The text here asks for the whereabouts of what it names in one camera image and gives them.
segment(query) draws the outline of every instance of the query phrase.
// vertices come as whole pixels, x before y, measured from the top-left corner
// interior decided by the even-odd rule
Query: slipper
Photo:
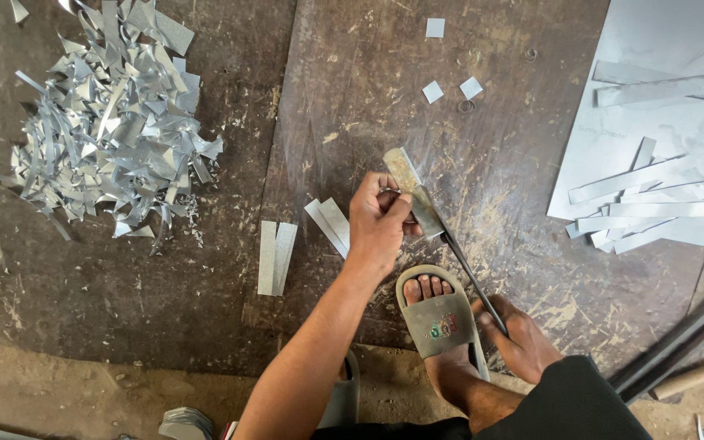
[[[419,275],[436,275],[452,286],[453,293],[423,299],[407,306],[404,284]],[[456,347],[469,344],[469,362],[474,365],[480,378],[491,381],[485,355],[480,344],[480,335],[472,314],[472,306],[464,293],[463,286],[455,276],[435,265],[419,265],[408,269],[396,282],[398,307],[409,328],[418,353],[423,359],[438,355]]]
[[[360,367],[352,350],[347,350],[344,358],[347,367],[347,380],[333,385],[330,400],[317,429],[357,424],[357,410],[360,402]]]

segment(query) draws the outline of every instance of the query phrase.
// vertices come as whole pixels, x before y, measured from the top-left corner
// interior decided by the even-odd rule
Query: slipper logo
[[[458,328],[455,326],[455,314],[448,313],[433,322],[430,335],[431,339],[440,339],[442,337],[448,337],[457,331]]]

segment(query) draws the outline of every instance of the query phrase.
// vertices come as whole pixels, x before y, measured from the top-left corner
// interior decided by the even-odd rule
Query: worn wooden surface
[[[84,41],[77,17],[55,0],[22,3],[31,16],[19,26],[9,2],[0,2],[2,173],[9,173],[10,145],[26,140],[18,102],[37,98],[14,72],[44,80],[62,55],[56,30]],[[86,3],[99,8],[99,1]],[[279,342],[241,325],[242,273],[257,256],[295,2],[178,0],[157,8],[196,33],[186,58],[187,70],[202,77],[200,134],[224,137],[218,189],[196,191],[205,247],[184,235],[186,221],[177,219],[163,256],[148,257],[151,239],[112,239],[107,215],[73,222],[75,240],[65,242],[42,215],[0,190],[0,344],[73,359],[259,374]]]
[[[606,9],[299,0],[261,214],[300,231],[284,297],[250,288],[245,322],[297,329],[343,263],[303,206],[332,196],[348,213],[365,172],[404,146],[487,291],[533,315],[562,353],[591,353],[609,374],[667,332],[689,308],[703,248],[662,240],[607,255],[544,214]],[[424,37],[427,17],[446,19],[444,38]],[[539,52],[532,64],[529,47]],[[472,48],[479,62],[461,66]],[[485,91],[462,114],[458,85],[472,75]],[[434,80],[444,97],[428,105],[421,89]],[[469,284],[438,240],[407,240],[356,341],[411,347],[393,288],[399,271],[422,263]]]
[[[17,103],[36,97],[13,72],[46,78],[61,55],[56,29],[83,41],[56,2],[21,1],[31,16],[20,26],[0,2],[0,172],[25,140]],[[202,76],[201,135],[225,125],[219,189],[197,190],[206,245],[178,221],[164,255],[149,258],[150,240],[111,239],[105,217],[73,222],[75,240],[64,242],[0,190],[0,345],[259,374],[343,263],[303,206],[333,196],[348,214],[362,175],[403,145],[484,286],[535,315],[563,352],[591,352],[610,372],[689,308],[703,249],[659,242],[605,255],[544,216],[605,2],[301,1],[298,14],[295,3],[158,3],[196,32],[187,67]],[[428,16],[447,19],[444,39],[423,38]],[[459,66],[471,48],[479,63]],[[471,75],[485,92],[459,114],[457,86]],[[445,96],[428,106],[420,89],[433,80]],[[256,296],[261,204],[262,219],[300,227],[283,298]],[[421,239],[407,241],[397,267],[428,262],[460,273],[445,248]],[[411,346],[395,276],[372,298],[358,341]]]

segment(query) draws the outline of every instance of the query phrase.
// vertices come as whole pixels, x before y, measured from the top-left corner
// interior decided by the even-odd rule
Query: dirty floor
[[[434,395],[417,353],[368,345],[354,350],[361,365],[361,421],[424,424],[459,415]],[[255,381],[0,346],[0,429],[38,438],[163,438],[156,433],[163,412],[181,405],[200,409],[220,429],[240,417]],[[494,382],[529,389],[510,376],[496,375]],[[680,403],[640,400],[632,411],[656,440],[696,439],[695,414],[704,426],[704,386],[685,393]]]

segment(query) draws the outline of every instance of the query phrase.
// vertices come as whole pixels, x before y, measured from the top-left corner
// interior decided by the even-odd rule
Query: tool handle
[[[700,384],[704,384],[704,365],[665,379],[661,384],[653,387],[651,394],[657,400],[661,400]]]
[[[455,256],[458,257],[458,260],[461,262],[461,266],[466,272],[466,275],[468,275],[469,279],[472,280],[472,284],[474,285],[474,290],[477,292],[477,296],[480,297],[480,300],[483,302],[483,305],[485,306],[485,309],[488,311],[488,313],[490,313],[491,316],[494,317],[494,322],[496,323],[496,326],[506,337],[509,337],[507,327],[504,325],[502,318],[496,312],[496,309],[494,309],[494,306],[491,304],[490,301],[488,301],[488,296],[485,295],[485,293],[483,292],[483,288],[480,286],[480,283],[477,282],[477,277],[472,272],[472,268],[469,267],[469,263],[466,262],[466,257],[464,256],[463,252],[461,252],[461,248],[458,246],[458,244],[455,243],[455,239],[452,237],[452,235],[443,233],[442,240],[447,243],[450,249],[452,249]]]

